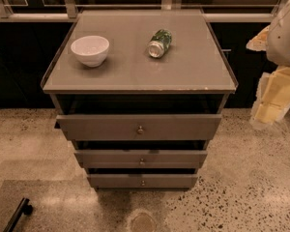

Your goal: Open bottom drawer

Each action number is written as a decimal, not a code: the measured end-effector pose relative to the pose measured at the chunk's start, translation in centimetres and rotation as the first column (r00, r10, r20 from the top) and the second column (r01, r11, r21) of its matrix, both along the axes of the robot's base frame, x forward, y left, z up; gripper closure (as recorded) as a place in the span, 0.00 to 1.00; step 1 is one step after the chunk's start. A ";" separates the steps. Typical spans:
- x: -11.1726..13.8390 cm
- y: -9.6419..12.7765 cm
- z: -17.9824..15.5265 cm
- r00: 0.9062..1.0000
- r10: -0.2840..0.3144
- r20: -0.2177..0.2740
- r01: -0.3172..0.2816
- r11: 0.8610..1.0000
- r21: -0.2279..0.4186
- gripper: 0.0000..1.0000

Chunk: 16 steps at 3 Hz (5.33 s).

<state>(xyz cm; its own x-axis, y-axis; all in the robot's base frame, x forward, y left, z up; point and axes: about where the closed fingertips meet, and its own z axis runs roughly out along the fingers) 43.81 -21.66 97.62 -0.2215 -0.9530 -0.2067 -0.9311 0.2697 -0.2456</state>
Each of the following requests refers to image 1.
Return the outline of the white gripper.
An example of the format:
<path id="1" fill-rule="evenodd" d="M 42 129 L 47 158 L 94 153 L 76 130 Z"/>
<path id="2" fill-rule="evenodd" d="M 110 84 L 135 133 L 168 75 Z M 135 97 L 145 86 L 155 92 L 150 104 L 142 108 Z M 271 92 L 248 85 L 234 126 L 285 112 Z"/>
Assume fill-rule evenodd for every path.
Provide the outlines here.
<path id="1" fill-rule="evenodd" d="M 252 51 L 266 51 L 270 26 L 266 26 L 246 44 Z M 290 67 L 278 66 L 272 73 L 264 72 L 259 80 L 250 123 L 262 130 L 278 122 L 290 108 Z"/>

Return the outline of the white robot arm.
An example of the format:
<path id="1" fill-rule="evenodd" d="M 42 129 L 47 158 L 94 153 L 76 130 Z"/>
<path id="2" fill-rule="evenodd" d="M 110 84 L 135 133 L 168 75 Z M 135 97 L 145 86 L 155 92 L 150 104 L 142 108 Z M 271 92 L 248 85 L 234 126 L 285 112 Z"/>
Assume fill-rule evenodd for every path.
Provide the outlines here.
<path id="1" fill-rule="evenodd" d="M 261 130 L 281 121 L 290 109 L 290 0 L 246 48 L 265 51 L 277 65 L 274 72 L 262 74 L 251 109 L 250 123 Z"/>

